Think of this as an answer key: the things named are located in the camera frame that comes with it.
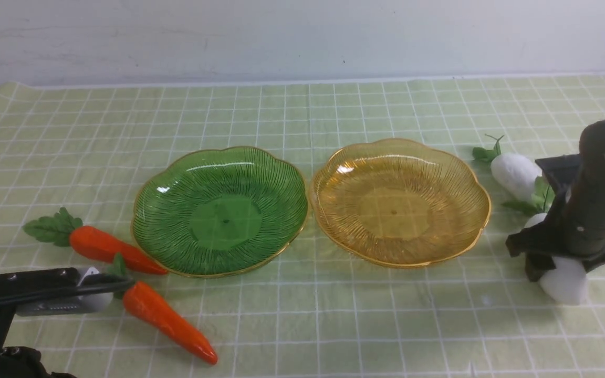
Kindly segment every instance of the green tablecloth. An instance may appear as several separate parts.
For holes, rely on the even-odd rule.
[[[91,262],[24,234],[60,206],[130,241],[137,189],[197,149],[248,144],[310,178],[346,144],[423,141],[465,160],[504,151],[573,153],[605,118],[605,77],[532,77],[240,87],[35,89],[0,86],[0,272]],[[605,378],[605,267],[583,306],[555,306],[526,282],[504,240],[525,218],[473,163],[494,213],[477,246],[422,270],[350,257],[311,220],[279,258],[216,280],[142,277],[211,339],[214,367],[120,303],[87,316],[15,320],[7,344],[36,347],[79,378],[470,376]]]

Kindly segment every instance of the scalloped plate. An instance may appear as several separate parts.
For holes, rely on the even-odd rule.
[[[290,163],[250,146],[202,150],[144,184],[132,237],[178,275],[235,275],[278,256],[308,211],[305,180]]]
[[[408,139],[340,149],[315,174],[310,202],[324,233],[390,268],[417,268],[475,245],[492,202],[456,156]]]

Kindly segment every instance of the toy carrot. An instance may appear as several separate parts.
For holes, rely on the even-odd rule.
[[[111,263],[116,254],[121,253],[125,265],[131,270],[150,275],[168,273],[137,247],[102,230],[84,225],[81,218],[72,217],[64,207],[52,217],[41,217],[27,222],[22,229],[39,242],[53,243],[58,247],[72,247],[79,255],[90,260]]]
[[[122,256],[116,254],[109,273],[127,275]],[[115,293],[130,314],[158,328],[173,342],[209,364],[218,363],[216,352],[197,328],[185,321],[152,287],[137,281],[125,293]]]

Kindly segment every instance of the toy radish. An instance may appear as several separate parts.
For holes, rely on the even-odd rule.
[[[545,220],[547,213],[539,213],[529,218],[524,228],[533,227]],[[558,303],[579,305],[588,296],[588,275],[580,261],[569,258],[552,257],[556,269],[548,270],[538,284],[545,294]]]
[[[546,213],[552,205],[555,192],[541,176],[538,165],[526,156],[502,153],[499,142],[503,137],[488,137],[496,141],[494,148],[473,148],[473,158],[489,163],[494,179],[513,196],[513,201],[506,201],[502,205],[528,217]]]

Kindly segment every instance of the radish leaves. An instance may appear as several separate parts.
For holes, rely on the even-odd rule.
[[[499,141],[501,141],[503,136],[498,139],[494,138],[491,135],[488,135],[488,137],[496,141],[496,143],[494,143],[494,148],[473,148],[473,158],[475,160],[486,161],[487,163],[491,163],[492,160],[494,160],[498,155],[501,155],[501,144],[499,144]]]
[[[536,177],[534,181],[534,193],[531,195],[531,203],[526,201],[506,201],[501,204],[503,207],[519,211],[527,217],[533,217],[539,213],[547,213],[555,200],[555,191],[548,182],[541,176]]]

